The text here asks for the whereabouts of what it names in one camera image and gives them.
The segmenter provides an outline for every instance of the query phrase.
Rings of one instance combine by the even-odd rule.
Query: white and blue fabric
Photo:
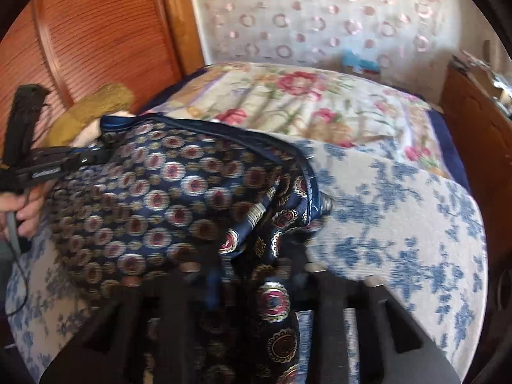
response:
[[[326,225],[308,243],[310,259],[350,279],[371,274],[383,278],[464,378],[478,344],[487,290],[485,234],[473,198],[451,180],[402,163],[321,142],[278,137],[310,157],[321,190],[335,200]],[[29,299],[9,319],[36,382],[89,316],[50,235],[44,221],[32,250],[21,257],[29,277]],[[25,293],[15,266],[6,311],[15,310]],[[300,313],[299,321],[299,382],[303,382],[311,317]],[[357,383],[357,333],[350,313],[345,327],[351,381]]]

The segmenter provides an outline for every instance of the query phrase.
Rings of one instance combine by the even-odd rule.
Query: wallpaper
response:
[[[438,60],[439,40],[449,27],[446,1],[196,0],[196,6],[212,62],[341,70],[342,56],[352,52],[376,62],[383,83],[435,98],[435,75],[446,66]],[[437,83],[429,85],[426,76]]]

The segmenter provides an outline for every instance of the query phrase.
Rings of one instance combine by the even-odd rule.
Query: mustard yellow fabric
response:
[[[103,85],[98,91],[76,102],[53,123],[42,147],[69,145],[95,119],[128,110],[134,99],[134,94],[123,84]]]

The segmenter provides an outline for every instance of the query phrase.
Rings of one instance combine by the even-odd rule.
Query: wall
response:
[[[206,63],[241,60],[341,69],[352,51],[383,83],[437,102],[452,54],[499,40],[471,0],[194,0]]]

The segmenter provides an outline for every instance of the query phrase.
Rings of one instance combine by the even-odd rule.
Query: bed sheet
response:
[[[482,219],[457,183],[416,167],[306,139],[297,145],[335,200],[326,226],[308,244],[311,260],[338,276],[377,274],[421,322],[463,378],[476,349],[485,312],[487,262]],[[89,315],[62,268],[43,223],[30,253],[27,305],[9,319],[16,345],[36,380]],[[20,305],[25,287],[17,267],[7,288],[6,311]],[[357,334],[345,323],[351,382],[357,383]],[[300,315],[300,379],[304,382],[311,317]]]
[[[357,76],[219,63],[180,91],[169,90],[167,101],[158,97],[162,104],[147,112],[322,141],[451,178],[428,117],[429,104]]]

